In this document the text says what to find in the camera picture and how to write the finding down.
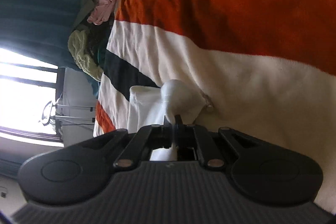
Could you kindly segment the striped white orange black blanket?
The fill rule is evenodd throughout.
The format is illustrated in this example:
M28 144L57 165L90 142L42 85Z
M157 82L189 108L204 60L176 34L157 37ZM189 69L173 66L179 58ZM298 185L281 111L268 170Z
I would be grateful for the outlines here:
M198 124L318 162L335 212L335 0L119 0L94 136L131 121L131 87L173 79L209 98Z

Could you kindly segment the white zip-up garment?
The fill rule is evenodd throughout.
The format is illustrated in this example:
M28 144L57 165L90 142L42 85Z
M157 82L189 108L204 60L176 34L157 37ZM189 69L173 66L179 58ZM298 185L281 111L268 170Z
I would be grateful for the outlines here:
M209 96L180 80L169 80L161 88L133 86L126 128L135 133L143 126L163 125L164 120L176 124L176 115L181 116L184 124L191 124L205 109L213 109Z

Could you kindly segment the window with dark frame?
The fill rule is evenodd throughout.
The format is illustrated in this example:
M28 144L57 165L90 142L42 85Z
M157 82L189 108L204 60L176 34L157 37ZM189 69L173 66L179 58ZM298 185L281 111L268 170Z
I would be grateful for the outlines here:
M61 142L49 117L63 92L65 69L1 49L1 132Z

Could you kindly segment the dark green garment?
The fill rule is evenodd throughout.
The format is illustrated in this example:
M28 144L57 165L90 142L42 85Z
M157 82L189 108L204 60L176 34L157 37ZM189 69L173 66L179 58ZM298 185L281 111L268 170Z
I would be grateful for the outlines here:
M95 63L104 68L106 47L109 41L112 25L104 22L100 25L93 25L88 35L88 50Z

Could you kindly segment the light green knitted sweater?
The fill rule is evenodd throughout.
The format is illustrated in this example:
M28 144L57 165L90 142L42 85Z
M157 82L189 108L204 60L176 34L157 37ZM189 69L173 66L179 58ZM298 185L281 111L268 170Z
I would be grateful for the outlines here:
M68 39L68 50L75 64L87 75L100 82L103 69L90 56L87 49L87 34L85 31L74 30Z

